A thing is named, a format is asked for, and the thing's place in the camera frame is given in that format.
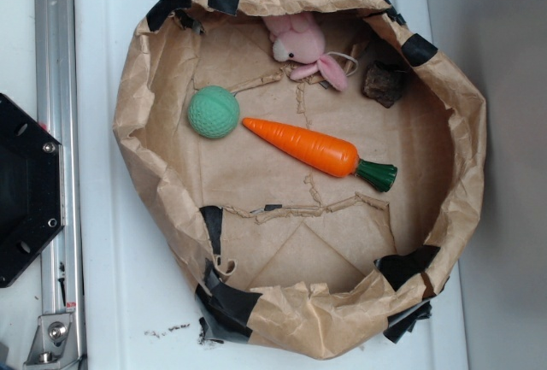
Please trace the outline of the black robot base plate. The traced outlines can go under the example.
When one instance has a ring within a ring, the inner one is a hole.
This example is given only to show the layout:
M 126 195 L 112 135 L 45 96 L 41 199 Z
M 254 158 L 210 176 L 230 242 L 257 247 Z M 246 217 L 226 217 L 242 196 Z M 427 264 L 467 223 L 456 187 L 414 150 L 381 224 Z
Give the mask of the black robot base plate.
M 1 286 L 11 286 L 63 228 L 61 145 L 1 95 Z

